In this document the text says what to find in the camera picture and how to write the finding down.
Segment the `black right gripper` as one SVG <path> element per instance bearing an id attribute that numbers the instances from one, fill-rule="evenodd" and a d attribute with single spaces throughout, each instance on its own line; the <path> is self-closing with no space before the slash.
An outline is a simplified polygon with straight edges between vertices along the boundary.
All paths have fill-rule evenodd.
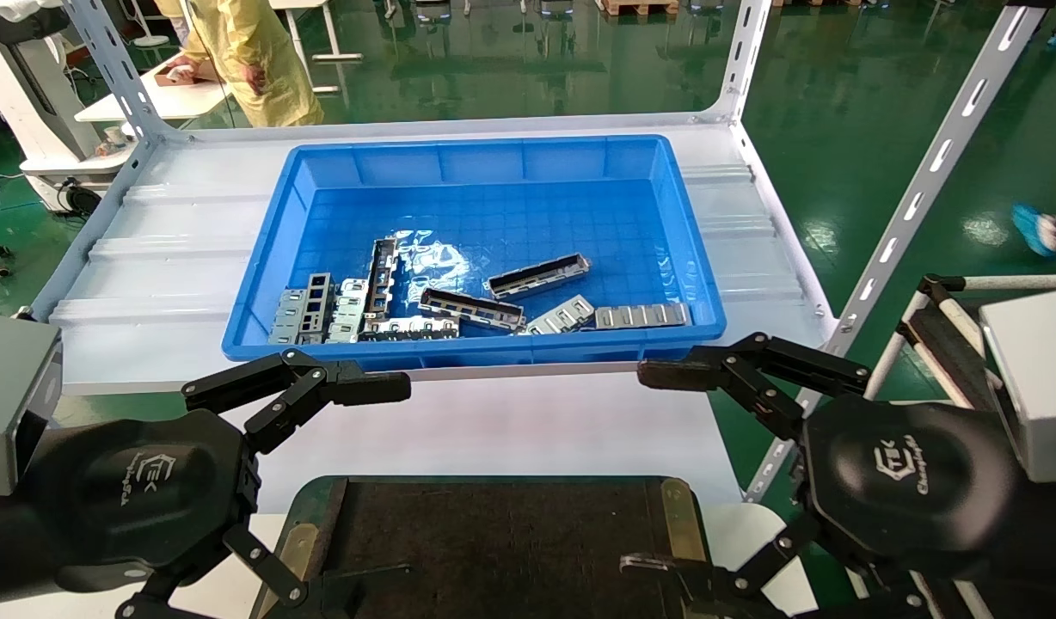
<path id="1" fill-rule="evenodd" d="M 1027 479 L 996 415 L 943 404 L 833 400 L 803 423 L 803 405 L 775 384 L 863 395 L 870 377 L 865 365 L 763 333 L 638 365 L 645 387 L 720 390 L 777 438 L 802 436 L 811 507 L 865 559 L 940 579 L 1056 590 L 1056 482 Z M 821 532 L 822 522 L 804 513 L 733 573 L 663 554 L 626 554 L 619 569 L 668 581 L 697 614 L 788 618 L 763 585 Z M 918 618 L 920 596 L 883 589 L 798 616 Z"/>

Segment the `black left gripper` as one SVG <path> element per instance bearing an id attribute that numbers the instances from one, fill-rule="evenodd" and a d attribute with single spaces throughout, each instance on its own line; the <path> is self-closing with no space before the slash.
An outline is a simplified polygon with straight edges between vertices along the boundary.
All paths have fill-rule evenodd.
<path id="1" fill-rule="evenodd" d="M 230 551 L 276 595 L 266 618 L 355 618 L 375 585 L 413 568 L 298 579 L 240 525 L 261 484 L 254 453 L 272 453 L 328 404 L 406 402 L 412 394 L 406 372 L 370 373 L 291 348 L 183 384 L 193 412 L 178 419 L 45 431 L 16 489 L 0 496 L 0 603 L 118 589 L 154 573 L 116 618 L 202 618 L 170 606 L 170 597 Z M 244 432 L 216 416 L 264 397 L 269 404 Z"/>

